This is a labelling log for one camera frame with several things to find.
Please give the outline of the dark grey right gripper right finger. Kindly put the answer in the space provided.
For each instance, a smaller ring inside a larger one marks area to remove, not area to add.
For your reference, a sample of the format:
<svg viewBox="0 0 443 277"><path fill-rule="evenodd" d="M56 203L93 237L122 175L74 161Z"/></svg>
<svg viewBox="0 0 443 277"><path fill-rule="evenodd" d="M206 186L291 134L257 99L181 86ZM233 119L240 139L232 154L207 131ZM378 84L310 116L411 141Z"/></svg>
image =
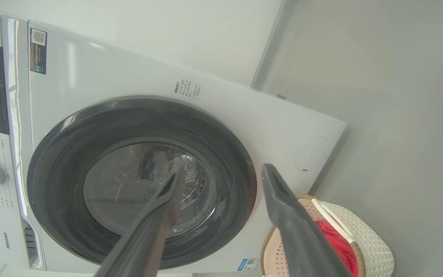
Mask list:
<svg viewBox="0 0 443 277"><path fill-rule="evenodd" d="M264 164L261 178L268 216L280 230L290 277L351 277L276 167Z"/></svg>

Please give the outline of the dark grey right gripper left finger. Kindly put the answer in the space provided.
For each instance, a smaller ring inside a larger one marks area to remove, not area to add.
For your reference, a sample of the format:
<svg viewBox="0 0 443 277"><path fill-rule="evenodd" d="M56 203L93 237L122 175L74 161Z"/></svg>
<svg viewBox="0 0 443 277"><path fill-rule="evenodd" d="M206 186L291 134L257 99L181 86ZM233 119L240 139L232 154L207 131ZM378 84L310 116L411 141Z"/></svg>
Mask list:
<svg viewBox="0 0 443 277"><path fill-rule="evenodd" d="M155 277L181 209L185 169L172 172L105 258L96 277Z"/></svg>

